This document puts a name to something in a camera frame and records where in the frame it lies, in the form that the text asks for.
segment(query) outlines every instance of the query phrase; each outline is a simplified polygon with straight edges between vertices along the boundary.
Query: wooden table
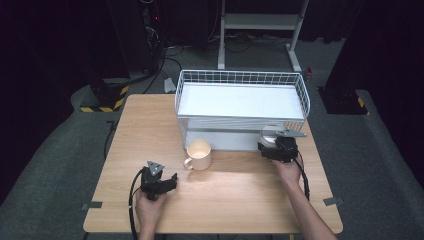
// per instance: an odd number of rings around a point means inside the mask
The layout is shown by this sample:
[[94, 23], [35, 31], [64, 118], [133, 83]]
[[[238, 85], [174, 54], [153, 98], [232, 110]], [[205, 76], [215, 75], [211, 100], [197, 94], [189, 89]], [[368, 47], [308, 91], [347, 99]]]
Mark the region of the wooden table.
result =
[[[311, 204], [335, 232], [343, 229], [308, 123], [297, 144], [309, 178]], [[205, 171], [186, 170], [187, 158], [174, 95], [131, 95], [84, 222], [87, 232], [131, 232], [128, 195], [137, 172], [151, 160], [165, 165], [162, 179], [178, 173], [158, 233], [297, 233], [299, 227], [275, 167], [255, 152], [212, 151]]]

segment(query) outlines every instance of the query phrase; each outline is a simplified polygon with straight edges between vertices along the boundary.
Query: white mug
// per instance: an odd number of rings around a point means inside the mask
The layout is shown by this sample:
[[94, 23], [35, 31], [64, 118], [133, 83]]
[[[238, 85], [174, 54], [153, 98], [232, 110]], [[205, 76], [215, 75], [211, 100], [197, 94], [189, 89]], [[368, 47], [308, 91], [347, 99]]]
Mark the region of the white mug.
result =
[[187, 147], [189, 158], [184, 161], [186, 169], [205, 170], [211, 165], [211, 145], [205, 139], [195, 139]]

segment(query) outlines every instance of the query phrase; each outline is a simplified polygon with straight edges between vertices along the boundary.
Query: gray carpet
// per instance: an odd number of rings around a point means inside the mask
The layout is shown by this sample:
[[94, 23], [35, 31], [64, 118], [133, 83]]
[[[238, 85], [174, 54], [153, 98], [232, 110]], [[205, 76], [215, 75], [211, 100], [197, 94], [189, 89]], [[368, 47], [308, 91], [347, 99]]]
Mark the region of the gray carpet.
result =
[[[309, 123], [324, 169], [336, 197], [344, 230], [339, 239], [424, 239], [424, 193], [405, 164], [375, 109], [371, 96], [358, 91], [370, 115], [329, 115], [317, 91], [324, 86], [343, 42], [299, 41], [302, 68], [311, 67], [306, 82], [311, 98]], [[228, 45], [241, 50], [246, 45]], [[181, 48], [169, 49], [173, 55]], [[184, 48], [170, 56], [184, 69], [216, 69], [217, 50]], [[282, 44], [252, 45], [227, 51], [227, 70], [292, 71]], [[178, 65], [165, 62], [164, 72], [178, 81]], [[159, 76], [147, 94], [164, 93]], [[128, 95], [146, 90], [150, 80], [132, 85]], [[83, 239], [86, 211], [104, 163], [110, 123], [121, 111], [82, 113], [84, 87], [70, 101], [74, 113], [44, 141], [0, 209], [0, 239]], [[86, 239], [132, 239], [130, 234], [89, 234]], [[288, 239], [275, 235], [273, 239]]]

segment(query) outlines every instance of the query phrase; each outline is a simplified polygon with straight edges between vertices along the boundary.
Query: white wire basket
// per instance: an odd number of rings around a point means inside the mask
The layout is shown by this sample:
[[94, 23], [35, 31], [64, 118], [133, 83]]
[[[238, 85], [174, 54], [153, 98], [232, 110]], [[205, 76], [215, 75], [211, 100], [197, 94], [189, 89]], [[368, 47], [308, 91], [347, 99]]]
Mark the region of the white wire basket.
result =
[[215, 150], [256, 151], [264, 127], [301, 132], [309, 109], [299, 73], [183, 70], [175, 94], [184, 148], [204, 138]]

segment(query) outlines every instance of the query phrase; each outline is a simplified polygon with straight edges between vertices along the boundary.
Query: white stand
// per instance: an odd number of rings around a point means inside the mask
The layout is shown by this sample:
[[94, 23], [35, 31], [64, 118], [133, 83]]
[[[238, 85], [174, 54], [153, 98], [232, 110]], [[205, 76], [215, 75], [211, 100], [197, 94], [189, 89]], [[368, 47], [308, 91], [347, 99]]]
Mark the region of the white stand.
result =
[[300, 72], [294, 48], [305, 18], [309, 0], [304, 0], [299, 14], [226, 14], [225, 0], [222, 0], [221, 36], [218, 53], [218, 69], [225, 69], [225, 29], [262, 29], [262, 30], [291, 30], [292, 41], [286, 45], [293, 70]]

